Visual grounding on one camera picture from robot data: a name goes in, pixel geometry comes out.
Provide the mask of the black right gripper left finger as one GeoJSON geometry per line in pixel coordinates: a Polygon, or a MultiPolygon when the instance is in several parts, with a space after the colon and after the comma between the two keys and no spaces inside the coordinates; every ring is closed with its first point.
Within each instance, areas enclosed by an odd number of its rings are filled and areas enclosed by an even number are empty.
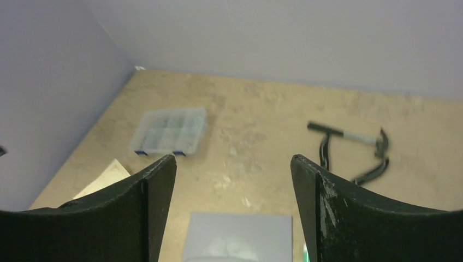
{"type": "Polygon", "coordinates": [[[1,211],[1,261],[157,261],[176,169],[168,154],[57,208],[1,211]]]}

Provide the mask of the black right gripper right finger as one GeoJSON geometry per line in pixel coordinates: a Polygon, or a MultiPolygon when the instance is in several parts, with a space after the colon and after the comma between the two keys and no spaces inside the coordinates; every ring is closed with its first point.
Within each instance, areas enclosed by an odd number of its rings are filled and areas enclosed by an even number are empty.
{"type": "Polygon", "coordinates": [[[462,211],[387,198],[300,154],[290,169],[311,261],[462,261],[462,211]]]}

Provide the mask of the cream lined letter paper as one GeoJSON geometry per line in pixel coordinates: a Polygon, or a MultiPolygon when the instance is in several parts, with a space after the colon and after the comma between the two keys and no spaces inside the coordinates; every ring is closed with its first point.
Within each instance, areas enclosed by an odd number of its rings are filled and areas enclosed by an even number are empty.
{"type": "Polygon", "coordinates": [[[128,177],[130,177],[130,173],[117,159],[114,159],[94,181],[75,195],[73,200],[92,194],[128,177]]]}

